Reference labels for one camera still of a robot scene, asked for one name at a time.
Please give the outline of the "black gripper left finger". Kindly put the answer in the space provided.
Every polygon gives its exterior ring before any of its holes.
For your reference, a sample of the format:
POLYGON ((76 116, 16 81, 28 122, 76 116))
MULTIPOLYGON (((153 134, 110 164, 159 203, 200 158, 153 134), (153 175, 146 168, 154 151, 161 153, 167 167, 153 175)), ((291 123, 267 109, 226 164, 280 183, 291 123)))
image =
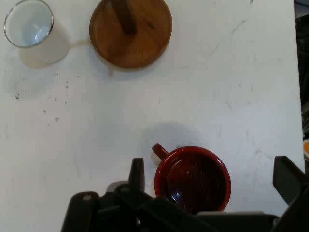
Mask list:
POLYGON ((134 158, 127 182, 99 196, 72 196, 63 232, 198 232, 200 220, 163 198, 144 192, 144 162, 134 158))

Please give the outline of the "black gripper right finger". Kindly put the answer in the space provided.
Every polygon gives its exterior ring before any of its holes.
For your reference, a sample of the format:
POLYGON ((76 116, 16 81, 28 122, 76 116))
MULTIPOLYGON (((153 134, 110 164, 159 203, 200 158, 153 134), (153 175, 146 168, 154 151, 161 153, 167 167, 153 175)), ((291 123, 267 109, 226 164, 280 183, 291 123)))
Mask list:
POLYGON ((309 230, 309 177, 287 156, 276 156, 273 186, 288 208, 280 216, 273 232, 307 232, 309 230))

